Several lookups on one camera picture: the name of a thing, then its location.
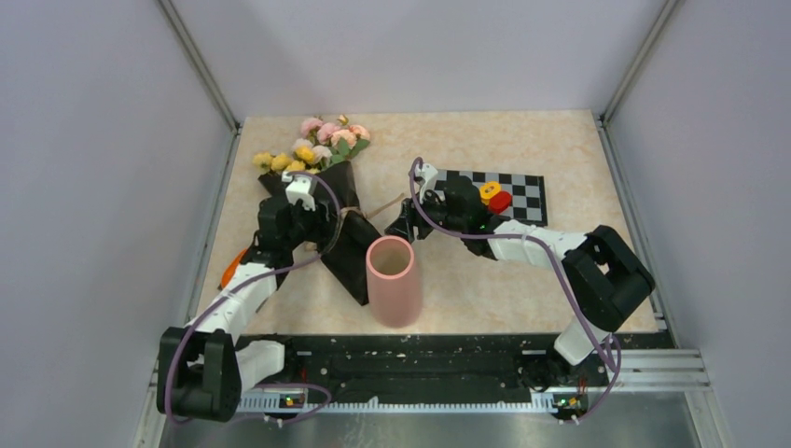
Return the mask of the beige ribbon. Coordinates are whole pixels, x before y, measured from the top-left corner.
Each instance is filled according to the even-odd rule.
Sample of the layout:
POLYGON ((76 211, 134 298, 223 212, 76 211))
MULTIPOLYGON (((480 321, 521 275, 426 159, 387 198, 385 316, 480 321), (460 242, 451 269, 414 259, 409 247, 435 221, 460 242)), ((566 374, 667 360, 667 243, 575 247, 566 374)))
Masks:
POLYGON ((381 204, 378 207, 375 207, 373 209, 362 208, 360 203, 359 203, 359 201, 352 201, 352 202, 349 202, 349 203, 345 204, 339 210, 339 212, 337 213, 337 220, 338 220, 339 224, 342 224, 343 221, 349 215, 358 215, 361 218, 363 218, 364 220, 370 220, 371 218, 374 218, 377 215, 379 215, 380 213, 382 213, 383 211, 393 207, 394 205, 397 205, 398 203, 401 203, 406 198, 407 198, 407 195, 405 193, 400 193, 399 195, 397 195, 396 197, 394 197, 390 201, 388 201, 388 202, 386 202, 384 204, 381 204))

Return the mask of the flower bouquet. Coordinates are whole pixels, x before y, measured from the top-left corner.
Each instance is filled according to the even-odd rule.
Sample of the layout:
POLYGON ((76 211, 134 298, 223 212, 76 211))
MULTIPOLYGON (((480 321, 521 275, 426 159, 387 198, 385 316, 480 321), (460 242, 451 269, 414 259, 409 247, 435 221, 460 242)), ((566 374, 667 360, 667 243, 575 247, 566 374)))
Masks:
POLYGON ((258 229, 239 261, 268 262, 283 283, 294 250, 312 244, 352 298, 366 305, 365 256, 380 234, 360 209, 351 160, 369 146, 369 132, 339 116, 305 119, 299 134, 287 151, 252 159, 270 196, 259 205, 258 229))

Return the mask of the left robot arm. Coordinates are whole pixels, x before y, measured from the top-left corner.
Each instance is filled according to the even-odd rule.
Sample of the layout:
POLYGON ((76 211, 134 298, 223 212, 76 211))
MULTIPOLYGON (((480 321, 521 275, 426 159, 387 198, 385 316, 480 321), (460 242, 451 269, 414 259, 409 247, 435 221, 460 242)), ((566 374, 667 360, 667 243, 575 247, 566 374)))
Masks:
POLYGON ((260 203, 258 229, 229 282, 200 315, 183 327, 167 328, 160 337, 160 413, 176 424, 228 422, 243 393, 262 380, 281 386, 296 380, 299 362, 282 343, 257 341, 242 349, 236 344, 287 275, 320 259, 296 262, 294 250, 305 242, 317 243, 322 254, 333 247, 340 236, 341 210, 335 196, 328 204, 285 196, 260 203))

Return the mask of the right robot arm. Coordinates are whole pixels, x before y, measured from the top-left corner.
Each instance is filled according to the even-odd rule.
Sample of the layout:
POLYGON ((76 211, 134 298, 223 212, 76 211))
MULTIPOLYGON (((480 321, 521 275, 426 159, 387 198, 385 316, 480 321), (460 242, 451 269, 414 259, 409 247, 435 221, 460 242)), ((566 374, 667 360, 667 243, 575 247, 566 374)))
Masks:
POLYGON ((570 385, 592 353, 611 370, 615 332, 651 295, 656 281, 621 235, 605 225, 589 232, 553 231, 493 213, 467 177, 451 180, 441 194, 418 179, 401 203, 388 235, 412 243, 432 231, 460 239, 474 255, 519 261, 552 270, 575 316, 549 349, 547 371, 570 385))

